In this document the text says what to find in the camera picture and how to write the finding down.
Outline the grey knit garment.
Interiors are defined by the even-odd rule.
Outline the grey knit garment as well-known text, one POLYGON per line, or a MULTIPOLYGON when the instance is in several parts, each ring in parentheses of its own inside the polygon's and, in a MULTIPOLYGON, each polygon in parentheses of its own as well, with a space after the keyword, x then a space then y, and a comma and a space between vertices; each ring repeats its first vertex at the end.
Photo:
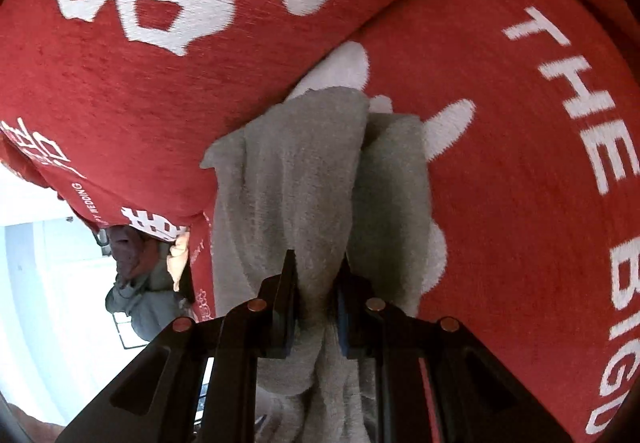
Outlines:
POLYGON ((229 312, 296 256, 302 325, 286 359, 258 364, 259 442, 367 442, 373 368, 345 359, 328 315, 343 262, 380 298, 416 315, 427 270, 431 193, 422 124, 373 114, 352 88, 310 91, 209 146, 218 183, 214 300, 229 312))

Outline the seated person in grey clothes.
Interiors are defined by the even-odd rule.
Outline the seated person in grey clothes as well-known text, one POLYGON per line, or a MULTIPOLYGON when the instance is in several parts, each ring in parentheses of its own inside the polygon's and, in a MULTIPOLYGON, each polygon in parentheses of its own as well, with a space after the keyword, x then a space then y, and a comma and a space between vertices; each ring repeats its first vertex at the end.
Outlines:
POLYGON ((189 232, 174 241, 131 226, 112 226, 103 234, 116 263, 114 285, 105 298, 107 312, 125 314, 134 333, 148 342, 178 317, 193 319, 189 232))

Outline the red blanket with white print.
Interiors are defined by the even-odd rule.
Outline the red blanket with white print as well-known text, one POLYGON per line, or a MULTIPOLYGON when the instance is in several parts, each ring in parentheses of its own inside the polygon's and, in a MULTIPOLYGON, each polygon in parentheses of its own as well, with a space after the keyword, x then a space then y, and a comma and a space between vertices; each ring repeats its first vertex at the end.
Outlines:
POLYGON ((1 161, 89 229, 190 233, 195 303, 66 429, 259 442, 267 303, 216 311, 210 145, 310 91, 420 119, 416 315, 373 290, 367 442, 639 437, 631 0, 1 0, 1 161))

